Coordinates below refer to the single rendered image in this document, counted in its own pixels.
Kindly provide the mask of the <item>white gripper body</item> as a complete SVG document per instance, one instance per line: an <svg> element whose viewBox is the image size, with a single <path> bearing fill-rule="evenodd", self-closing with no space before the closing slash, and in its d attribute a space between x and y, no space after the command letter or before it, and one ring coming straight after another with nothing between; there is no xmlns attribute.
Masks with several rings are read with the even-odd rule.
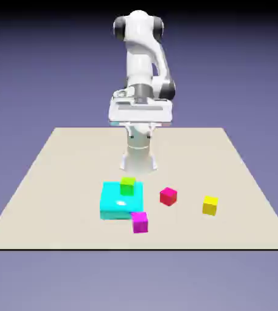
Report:
<svg viewBox="0 0 278 311"><path fill-rule="evenodd" d="M135 98L112 98L108 120L111 123L171 123L172 110L169 100L147 98L141 103Z"/></svg>

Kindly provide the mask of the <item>small green cube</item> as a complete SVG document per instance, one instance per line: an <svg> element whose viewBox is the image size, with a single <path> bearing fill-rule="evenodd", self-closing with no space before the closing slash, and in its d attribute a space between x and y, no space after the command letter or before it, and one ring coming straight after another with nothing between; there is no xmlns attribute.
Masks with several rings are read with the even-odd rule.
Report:
<svg viewBox="0 0 278 311"><path fill-rule="evenodd" d="M134 177L122 177L120 180L120 194L123 196L133 196L136 179Z"/></svg>

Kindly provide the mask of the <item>small red cube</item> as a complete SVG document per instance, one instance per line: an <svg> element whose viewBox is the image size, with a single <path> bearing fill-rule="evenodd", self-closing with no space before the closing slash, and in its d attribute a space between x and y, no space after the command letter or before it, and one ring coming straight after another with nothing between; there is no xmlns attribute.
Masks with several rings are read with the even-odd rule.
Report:
<svg viewBox="0 0 278 311"><path fill-rule="evenodd" d="M177 190L166 187L159 193L159 201L166 206L172 206L177 201Z"/></svg>

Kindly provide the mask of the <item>small magenta cube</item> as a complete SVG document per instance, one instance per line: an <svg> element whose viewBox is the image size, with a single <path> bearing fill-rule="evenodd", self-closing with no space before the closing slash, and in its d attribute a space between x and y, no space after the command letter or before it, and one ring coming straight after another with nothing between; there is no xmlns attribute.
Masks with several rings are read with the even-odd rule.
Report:
<svg viewBox="0 0 278 311"><path fill-rule="evenodd" d="M135 212L131 214L133 233L148 232L148 217L146 212Z"/></svg>

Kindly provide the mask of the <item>small yellow cube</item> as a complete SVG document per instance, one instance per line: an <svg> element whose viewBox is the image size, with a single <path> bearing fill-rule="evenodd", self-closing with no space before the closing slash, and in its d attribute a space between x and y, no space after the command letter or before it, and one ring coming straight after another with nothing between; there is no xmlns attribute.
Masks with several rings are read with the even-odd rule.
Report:
<svg viewBox="0 0 278 311"><path fill-rule="evenodd" d="M218 198L205 196L203 201L203 214L215 216L217 212Z"/></svg>

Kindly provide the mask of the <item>large cyan box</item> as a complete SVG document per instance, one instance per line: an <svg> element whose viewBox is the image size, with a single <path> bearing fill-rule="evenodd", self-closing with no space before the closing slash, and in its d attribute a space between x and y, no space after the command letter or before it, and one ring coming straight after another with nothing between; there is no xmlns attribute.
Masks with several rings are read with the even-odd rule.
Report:
<svg viewBox="0 0 278 311"><path fill-rule="evenodd" d="M102 220L131 219L132 213L144 211L144 187L142 182L134 184L134 194L120 193L119 182L104 182L100 196L100 218Z"/></svg>

